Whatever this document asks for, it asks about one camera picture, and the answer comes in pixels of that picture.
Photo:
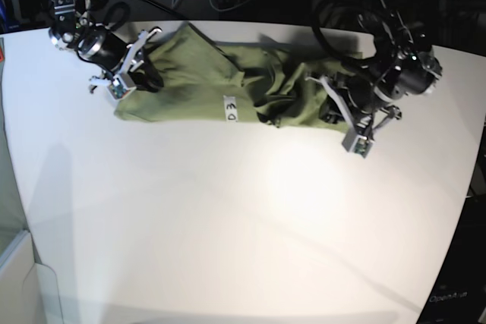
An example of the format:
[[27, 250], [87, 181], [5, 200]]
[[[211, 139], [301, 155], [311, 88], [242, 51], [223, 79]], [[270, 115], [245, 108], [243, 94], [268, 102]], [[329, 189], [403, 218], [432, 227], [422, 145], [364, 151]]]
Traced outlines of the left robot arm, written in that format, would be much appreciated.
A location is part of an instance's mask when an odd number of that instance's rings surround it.
[[[321, 15], [334, 10], [355, 16], [363, 31], [372, 35], [372, 56], [347, 55], [331, 45], [321, 30]], [[442, 76], [422, 24], [407, 24], [394, 0], [321, 0], [312, 12], [311, 28], [325, 53], [343, 68], [324, 77], [332, 100], [323, 119], [332, 124], [345, 121], [364, 140], [401, 117], [396, 100], [430, 93]]]

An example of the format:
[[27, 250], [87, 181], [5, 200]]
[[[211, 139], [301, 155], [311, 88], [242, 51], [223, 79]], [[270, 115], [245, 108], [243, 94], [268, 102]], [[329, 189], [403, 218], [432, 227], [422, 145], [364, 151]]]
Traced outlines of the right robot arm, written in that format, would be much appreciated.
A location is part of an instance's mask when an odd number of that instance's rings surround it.
[[50, 0], [54, 21], [49, 38], [59, 50], [73, 52], [77, 58], [100, 68], [101, 74], [89, 80], [89, 91], [106, 88], [109, 95], [122, 100], [136, 90], [156, 93], [163, 79], [149, 59], [147, 44], [159, 35], [159, 27], [142, 30], [132, 42], [125, 42], [116, 31], [128, 22], [130, 8], [114, 4], [103, 22], [92, 17], [93, 0]]

